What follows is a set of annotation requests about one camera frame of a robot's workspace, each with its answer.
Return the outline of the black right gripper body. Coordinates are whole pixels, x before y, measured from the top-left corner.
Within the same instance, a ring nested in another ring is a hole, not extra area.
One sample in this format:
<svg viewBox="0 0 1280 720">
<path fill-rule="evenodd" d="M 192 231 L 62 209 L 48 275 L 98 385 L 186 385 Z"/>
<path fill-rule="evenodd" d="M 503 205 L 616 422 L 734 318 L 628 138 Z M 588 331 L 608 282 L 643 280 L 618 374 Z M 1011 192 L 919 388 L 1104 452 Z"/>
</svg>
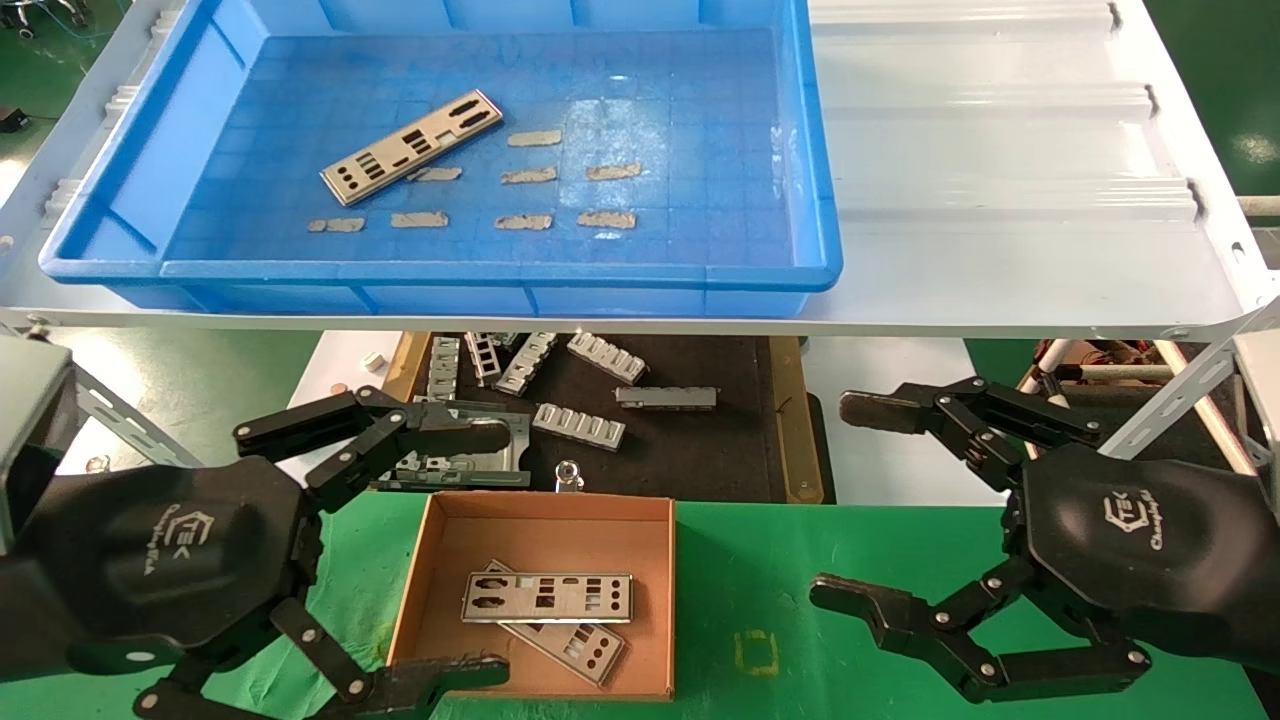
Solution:
<svg viewBox="0 0 1280 720">
<path fill-rule="evenodd" d="M 1024 466 L 1020 501 L 1027 550 L 1070 619 L 1277 671 L 1277 519 L 1257 478 L 1069 445 Z"/>
</svg>

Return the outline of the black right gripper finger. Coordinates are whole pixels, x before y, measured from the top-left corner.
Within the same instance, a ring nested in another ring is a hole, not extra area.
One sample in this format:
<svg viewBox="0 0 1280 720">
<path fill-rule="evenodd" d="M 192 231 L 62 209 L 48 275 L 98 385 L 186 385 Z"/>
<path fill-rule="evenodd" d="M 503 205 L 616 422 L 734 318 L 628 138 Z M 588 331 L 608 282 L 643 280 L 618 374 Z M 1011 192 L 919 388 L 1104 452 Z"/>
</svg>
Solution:
<svg viewBox="0 0 1280 720">
<path fill-rule="evenodd" d="M 846 391 L 838 414 L 851 427 L 932 436 L 991 489 L 1021 484 L 1020 447 L 1100 446 L 1101 424 L 1037 395 L 980 377 L 950 386 L 904 383 L 890 395 Z"/>
<path fill-rule="evenodd" d="M 1021 598 L 1085 644 L 995 653 L 974 641 L 982 623 Z M 938 603 L 828 573 L 814 578 L 809 600 L 861 619 L 879 650 L 929 665 L 974 705 L 1117 693 L 1152 667 L 1149 655 L 1114 623 L 1057 597 L 1044 573 L 1020 557 L 1006 559 Z"/>
</svg>

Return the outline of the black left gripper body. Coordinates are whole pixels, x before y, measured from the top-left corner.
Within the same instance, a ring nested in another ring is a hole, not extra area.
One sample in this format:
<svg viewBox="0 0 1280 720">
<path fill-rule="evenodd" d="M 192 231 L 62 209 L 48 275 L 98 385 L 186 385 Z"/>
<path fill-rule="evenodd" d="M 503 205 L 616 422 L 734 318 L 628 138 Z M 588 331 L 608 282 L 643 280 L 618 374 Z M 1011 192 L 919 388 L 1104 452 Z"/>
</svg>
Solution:
<svg viewBox="0 0 1280 720">
<path fill-rule="evenodd" d="M 238 667 L 315 583 L 321 518 L 274 464 L 56 477 L 3 557 L 6 682 Z"/>
</svg>

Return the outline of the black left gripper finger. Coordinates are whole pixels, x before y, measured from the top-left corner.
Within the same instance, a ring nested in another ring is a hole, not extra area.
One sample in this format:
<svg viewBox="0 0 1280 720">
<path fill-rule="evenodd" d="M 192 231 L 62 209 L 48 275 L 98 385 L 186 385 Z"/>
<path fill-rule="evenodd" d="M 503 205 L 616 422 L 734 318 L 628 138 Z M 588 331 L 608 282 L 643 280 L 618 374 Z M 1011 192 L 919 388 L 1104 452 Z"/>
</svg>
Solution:
<svg viewBox="0 0 1280 720">
<path fill-rule="evenodd" d="M 509 679 L 509 662 L 480 653 L 429 659 L 366 671 L 334 641 L 296 600 L 283 600 L 269 615 L 276 633 L 294 647 L 334 688 L 334 696 L 311 719 L 429 719 L 444 696 L 475 691 Z M 204 696 L 212 665 L 196 657 L 182 659 L 170 674 L 134 700 L 141 719 L 265 719 Z"/>
<path fill-rule="evenodd" d="M 460 419 L 442 402 L 407 404 L 371 386 L 250 420 L 233 436 L 241 457 L 270 462 L 335 446 L 303 479 L 325 512 L 343 509 L 408 454 L 492 454 L 511 442 L 502 420 Z"/>
</svg>

